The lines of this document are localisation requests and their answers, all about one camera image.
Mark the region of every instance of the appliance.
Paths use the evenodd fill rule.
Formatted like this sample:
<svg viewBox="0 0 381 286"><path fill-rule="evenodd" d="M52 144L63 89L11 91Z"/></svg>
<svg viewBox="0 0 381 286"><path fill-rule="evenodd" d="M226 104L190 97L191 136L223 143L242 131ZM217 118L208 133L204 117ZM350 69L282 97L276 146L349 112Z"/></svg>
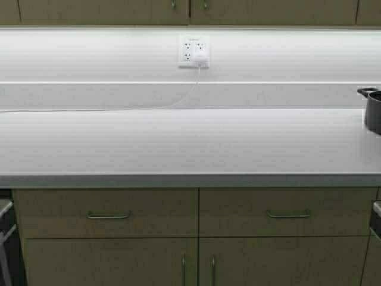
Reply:
<svg viewBox="0 0 381 286"><path fill-rule="evenodd" d="M0 195L0 286L26 286L13 202Z"/></svg>
<svg viewBox="0 0 381 286"><path fill-rule="evenodd" d="M375 201L371 210L370 229L381 239L381 201Z"/></svg>
<svg viewBox="0 0 381 286"><path fill-rule="evenodd" d="M365 125L369 130L381 134L381 91L376 88L360 88L357 92L368 99Z"/></svg>

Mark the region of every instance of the white cord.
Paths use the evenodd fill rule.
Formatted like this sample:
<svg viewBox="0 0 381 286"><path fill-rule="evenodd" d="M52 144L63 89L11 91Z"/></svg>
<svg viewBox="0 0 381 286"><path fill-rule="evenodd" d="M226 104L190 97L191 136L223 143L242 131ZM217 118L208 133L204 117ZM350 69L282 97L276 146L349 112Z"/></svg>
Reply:
<svg viewBox="0 0 381 286"><path fill-rule="evenodd" d="M92 109L31 109L31 110L0 110L0 113L24 113L24 112L88 112L88 111L126 111L126 110L155 110L162 108L170 108L178 105L182 102L189 94L191 94L195 88L198 86L201 74L201 65L198 66L198 74L196 78L196 82L192 87L177 101L169 105L162 105L158 107L129 107L129 108L92 108Z"/></svg>

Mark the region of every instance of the wooden cabinet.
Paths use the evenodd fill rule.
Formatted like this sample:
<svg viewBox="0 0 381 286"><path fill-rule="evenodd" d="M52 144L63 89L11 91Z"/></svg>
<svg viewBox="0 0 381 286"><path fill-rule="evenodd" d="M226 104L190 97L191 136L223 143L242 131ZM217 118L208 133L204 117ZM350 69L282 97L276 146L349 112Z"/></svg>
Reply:
<svg viewBox="0 0 381 286"><path fill-rule="evenodd" d="M196 237L197 189L16 190L24 238Z"/></svg>
<svg viewBox="0 0 381 286"><path fill-rule="evenodd" d="M359 0L358 25L380 26L381 25L381 1Z"/></svg>
<svg viewBox="0 0 381 286"><path fill-rule="evenodd" d="M18 24L19 22L17 0L1 0L0 24Z"/></svg>
<svg viewBox="0 0 381 286"><path fill-rule="evenodd" d="M14 198L30 286L359 286L365 262L363 286L373 286L376 193L23 189Z"/></svg>
<svg viewBox="0 0 381 286"><path fill-rule="evenodd" d="M27 240L29 286L196 286L194 238Z"/></svg>
<svg viewBox="0 0 381 286"><path fill-rule="evenodd" d="M353 25L357 0L193 0L191 7L192 24Z"/></svg>
<svg viewBox="0 0 381 286"><path fill-rule="evenodd" d="M377 188L201 188L200 235L368 235L376 193Z"/></svg>
<svg viewBox="0 0 381 286"><path fill-rule="evenodd" d="M187 24L189 21L188 0L19 1L23 24Z"/></svg>
<svg viewBox="0 0 381 286"><path fill-rule="evenodd" d="M199 285L359 286L366 245L366 237L203 238Z"/></svg>

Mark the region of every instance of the kitchen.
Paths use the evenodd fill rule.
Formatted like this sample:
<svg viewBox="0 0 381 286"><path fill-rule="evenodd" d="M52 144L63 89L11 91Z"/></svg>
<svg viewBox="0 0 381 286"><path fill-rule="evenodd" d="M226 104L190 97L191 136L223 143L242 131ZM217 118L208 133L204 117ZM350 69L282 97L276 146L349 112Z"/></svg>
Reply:
<svg viewBox="0 0 381 286"><path fill-rule="evenodd" d="M378 285L380 15L3 0L4 285Z"/></svg>

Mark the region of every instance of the white countertop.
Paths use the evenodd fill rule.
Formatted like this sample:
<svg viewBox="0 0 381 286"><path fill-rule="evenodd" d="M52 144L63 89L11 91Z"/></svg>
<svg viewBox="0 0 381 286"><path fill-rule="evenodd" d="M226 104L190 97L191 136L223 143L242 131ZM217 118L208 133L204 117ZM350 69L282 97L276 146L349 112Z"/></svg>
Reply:
<svg viewBox="0 0 381 286"><path fill-rule="evenodd" d="M351 175L381 178L361 109L0 113L1 179Z"/></svg>

